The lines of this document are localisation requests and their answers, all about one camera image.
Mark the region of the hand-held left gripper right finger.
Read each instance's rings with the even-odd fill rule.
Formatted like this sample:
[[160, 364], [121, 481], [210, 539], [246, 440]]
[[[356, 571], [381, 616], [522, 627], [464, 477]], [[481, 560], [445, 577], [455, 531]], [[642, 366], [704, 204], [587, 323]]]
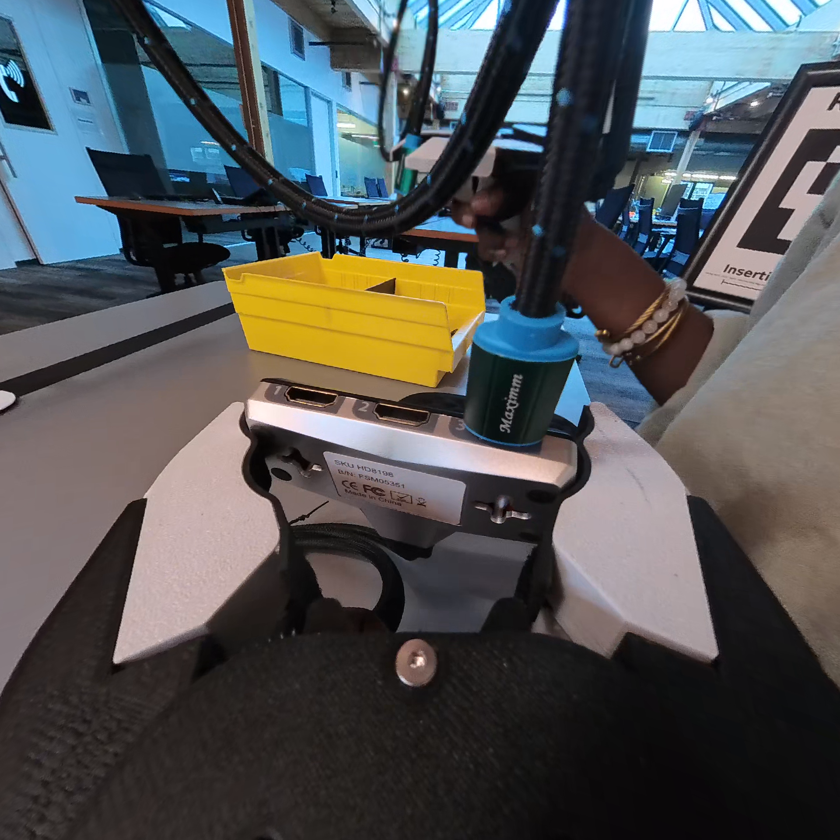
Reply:
[[718, 644], [686, 488], [607, 406], [589, 409], [591, 475], [561, 504], [555, 584], [533, 631], [605, 657], [635, 634], [708, 664]]

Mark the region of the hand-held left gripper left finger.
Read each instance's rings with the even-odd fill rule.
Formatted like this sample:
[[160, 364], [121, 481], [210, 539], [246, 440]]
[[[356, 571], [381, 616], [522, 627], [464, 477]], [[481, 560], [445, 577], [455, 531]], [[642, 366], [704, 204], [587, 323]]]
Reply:
[[233, 402], [154, 479], [112, 661], [158, 654], [210, 631], [235, 593], [278, 548], [271, 501], [246, 479], [252, 441]]

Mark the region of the yellow divided bin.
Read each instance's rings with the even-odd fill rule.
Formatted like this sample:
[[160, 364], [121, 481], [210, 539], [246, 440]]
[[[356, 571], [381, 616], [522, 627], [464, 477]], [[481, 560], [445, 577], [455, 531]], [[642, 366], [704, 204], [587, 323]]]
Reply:
[[415, 385], [454, 373], [486, 315], [475, 270], [307, 253], [223, 273], [251, 350]]

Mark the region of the braided hdmi cable green plug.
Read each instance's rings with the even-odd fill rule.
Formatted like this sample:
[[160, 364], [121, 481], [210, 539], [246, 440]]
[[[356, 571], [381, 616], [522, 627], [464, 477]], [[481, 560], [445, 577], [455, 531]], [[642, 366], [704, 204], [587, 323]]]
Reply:
[[[307, 194], [247, 144], [183, 64], [143, 2], [112, 2], [145, 54], [193, 117], [256, 183], [295, 215], [335, 234], [396, 235], [425, 220], [403, 220], [402, 199], [341, 208]], [[525, 81], [555, 2], [506, 2], [456, 128], [494, 138]], [[585, 203], [604, 197], [623, 166], [643, 74], [652, 2], [567, 2], [553, 78], [543, 168], [514, 298], [478, 328], [470, 354], [464, 421], [495, 445], [535, 445], [578, 354], [553, 298]]]

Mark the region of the silver hdmi adapter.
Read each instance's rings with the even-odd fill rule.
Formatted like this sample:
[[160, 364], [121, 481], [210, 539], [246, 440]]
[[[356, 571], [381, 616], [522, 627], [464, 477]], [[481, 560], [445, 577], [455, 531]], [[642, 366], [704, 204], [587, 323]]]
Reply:
[[246, 401], [245, 425], [268, 470], [358, 508], [394, 551], [408, 550], [406, 558], [428, 556], [455, 533], [529, 545], [514, 595], [490, 609], [485, 626], [536, 623], [555, 582], [561, 504], [592, 472], [588, 406], [577, 439], [547, 435], [499, 448], [473, 435], [463, 418], [274, 380]]

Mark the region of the person's right hand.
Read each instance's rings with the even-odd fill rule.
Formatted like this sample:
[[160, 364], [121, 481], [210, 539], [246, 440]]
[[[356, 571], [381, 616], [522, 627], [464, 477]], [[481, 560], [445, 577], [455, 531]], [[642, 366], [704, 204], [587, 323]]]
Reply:
[[[532, 205], [539, 183], [535, 171], [495, 176], [468, 201], [452, 200], [457, 224], [473, 229], [477, 253], [509, 267], [517, 280], [526, 256]], [[581, 210], [571, 258], [562, 279], [552, 280], [553, 298], [571, 298], [598, 330], [623, 336], [660, 296], [661, 277], [612, 232]]]

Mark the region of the wooden top office desk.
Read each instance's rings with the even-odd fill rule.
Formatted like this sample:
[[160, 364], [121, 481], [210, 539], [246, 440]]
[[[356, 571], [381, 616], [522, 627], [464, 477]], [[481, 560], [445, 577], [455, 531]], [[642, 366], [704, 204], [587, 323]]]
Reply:
[[476, 232], [457, 224], [452, 217], [433, 217], [390, 241], [392, 252], [400, 257], [418, 257], [425, 250], [439, 252], [442, 261], [437, 265], [446, 268], [461, 267], [463, 256], [467, 270], [480, 269], [477, 244]]
[[208, 235], [238, 233], [256, 248], [257, 260], [286, 256], [289, 243], [305, 234], [304, 223], [279, 206], [240, 206], [151, 198], [76, 196], [76, 202], [117, 218], [123, 257], [151, 268], [160, 294], [201, 285], [204, 270], [230, 259], [226, 246]]

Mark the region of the pale grey sweatshirt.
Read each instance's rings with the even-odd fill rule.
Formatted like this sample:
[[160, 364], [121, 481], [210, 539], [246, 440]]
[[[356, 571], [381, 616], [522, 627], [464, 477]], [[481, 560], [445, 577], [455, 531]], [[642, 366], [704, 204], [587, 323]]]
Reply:
[[639, 425], [839, 678], [839, 182], [750, 314], [710, 313], [688, 383]]

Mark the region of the row of black office chairs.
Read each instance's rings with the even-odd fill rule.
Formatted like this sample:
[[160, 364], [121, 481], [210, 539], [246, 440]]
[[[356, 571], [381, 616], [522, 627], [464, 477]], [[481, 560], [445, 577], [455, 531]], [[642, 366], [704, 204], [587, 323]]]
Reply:
[[631, 200], [634, 185], [614, 188], [595, 208], [595, 220], [612, 230], [659, 275], [677, 278], [687, 267], [705, 230], [702, 200], [677, 202], [669, 217], [661, 217], [653, 198]]

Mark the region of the black framed marker sign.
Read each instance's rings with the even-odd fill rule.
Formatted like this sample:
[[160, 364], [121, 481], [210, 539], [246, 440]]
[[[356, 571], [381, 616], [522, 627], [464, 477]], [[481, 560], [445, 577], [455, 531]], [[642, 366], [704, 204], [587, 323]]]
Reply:
[[796, 72], [681, 272], [699, 307], [749, 312], [839, 169], [839, 62]]

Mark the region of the white door phone sign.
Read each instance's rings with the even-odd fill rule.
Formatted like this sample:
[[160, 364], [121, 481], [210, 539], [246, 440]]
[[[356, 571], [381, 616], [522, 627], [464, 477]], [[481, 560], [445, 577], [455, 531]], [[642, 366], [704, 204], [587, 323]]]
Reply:
[[56, 135], [28, 59], [21, 7], [2, 2], [1, 14], [1, 238], [2, 267], [47, 261], [47, 218], [53, 191], [48, 152]]

